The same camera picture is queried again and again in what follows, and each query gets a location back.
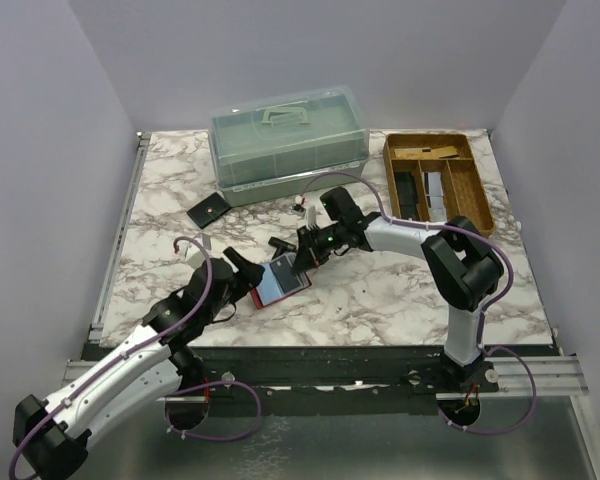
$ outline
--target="gray wall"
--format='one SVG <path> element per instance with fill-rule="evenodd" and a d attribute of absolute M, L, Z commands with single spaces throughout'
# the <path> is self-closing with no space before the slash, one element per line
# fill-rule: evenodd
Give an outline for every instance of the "gray wall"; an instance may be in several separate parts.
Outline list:
<path fill-rule="evenodd" d="M 600 0 L 570 0 L 495 130 L 542 299 L 600 424 Z"/>
<path fill-rule="evenodd" d="M 493 128 L 564 0 L 69 3 L 138 129 L 341 83 L 375 128 Z"/>
<path fill-rule="evenodd" d="M 136 143 L 66 2 L 1 1 L 0 479 L 13 408 L 79 353 Z"/>

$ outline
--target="plastic storage container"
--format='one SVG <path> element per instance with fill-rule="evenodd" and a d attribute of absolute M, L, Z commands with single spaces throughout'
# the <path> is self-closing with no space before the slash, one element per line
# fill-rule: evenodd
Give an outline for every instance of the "plastic storage container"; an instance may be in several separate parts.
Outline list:
<path fill-rule="evenodd" d="M 369 130 L 345 86 L 216 111 L 210 144 L 218 188 L 234 207 L 296 195 L 322 172 L 360 175 L 369 159 Z M 311 190 L 349 182 L 329 176 Z"/>

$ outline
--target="table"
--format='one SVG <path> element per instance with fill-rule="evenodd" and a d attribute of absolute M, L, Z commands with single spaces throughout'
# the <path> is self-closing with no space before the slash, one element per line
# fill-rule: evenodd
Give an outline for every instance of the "table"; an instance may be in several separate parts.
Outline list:
<path fill-rule="evenodd" d="M 388 210 L 382 147 L 389 131 L 372 131 L 371 159 L 363 177 L 381 193 Z M 491 238 L 515 268 L 514 287 L 487 316 L 489 344 L 550 344 L 551 329 L 484 130 L 469 138 L 497 229 Z M 362 184 L 347 188 L 363 211 L 377 209 Z M 198 230 L 186 211 L 215 191 L 206 131 L 156 132 L 150 140 L 137 195 L 119 253 L 112 289 L 105 298 L 100 345 L 118 345 L 149 307 L 186 284 L 192 269 L 173 253 L 171 242 Z M 204 231 L 213 251 L 233 246 L 251 261 L 271 258 L 270 236 L 296 242 L 300 219 L 294 196 L 231 210 Z M 316 202 L 322 192 L 307 195 Z M 318 224 L 329 222 L 318 209 Z M 431 345 L 444 343 L 447 308 L 424 261 L 390 252 L 352 251 L 311 276 L 313 287 L 263 310 L 250 298 L 227 323 L 209 326 L 193 344 L 203 346 Z"/>

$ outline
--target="small black object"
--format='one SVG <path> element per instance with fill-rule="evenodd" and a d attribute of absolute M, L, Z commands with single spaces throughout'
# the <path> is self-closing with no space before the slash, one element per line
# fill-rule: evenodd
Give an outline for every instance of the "small black object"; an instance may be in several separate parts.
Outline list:
<path fill-rule="evenodd" d="M 202 229 L 218 220 L 229 210 L 231 210 L 231 206 L 216 192 L 189 209 L 187 215 Z"/>
<path fill-rule="evenodd" d="M 400 217 L 403 219 L 419 220 L 418 210 L 418 191 L 416 190 L 416 181 L 411 172 L 394 173 L 396 180 L 396 190 L 398 193 L 398 204 L 400 205 Z"/>
<path fill-rule="evenodd" d="M 273 257 L 271 257 L 271 260 L 278 258 L 284 253 L 295 253 L 298 251 L 298 248 L 293 243 L 285 242 L 284 240 L 281 240 L 278 237 L 271 237 L 269 239 L 269 245 L 276 248 L 276 251 L 273 254 Z"/>

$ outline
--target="wooden tray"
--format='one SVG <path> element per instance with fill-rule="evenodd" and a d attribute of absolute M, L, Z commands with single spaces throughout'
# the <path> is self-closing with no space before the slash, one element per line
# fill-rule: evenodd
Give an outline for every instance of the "wooden tray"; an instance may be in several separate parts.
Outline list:
<path fill-rule="evenodd" d="M 408 150 L 414 148 L 454 147 L 459 158 L 405 158 Z M 447 219 L 458 215 L 469 218 L 482 235 L 488 237 L 495 230 L 495 223 L 489 202 L 478 174 L 475 159 L 467 137 L 461 134 L 409 134 L 387 135 L 384 145 L 384 162 L 389 183 L 389 196 L 393 214 L 401 216 L 398 193 L 394 178 L 395 172 L 411 172 L 416 181 L 418 204 L 416 206 L 421 221 L 431 221 L 425 197 L 423 172 L 440 172 Z"/>

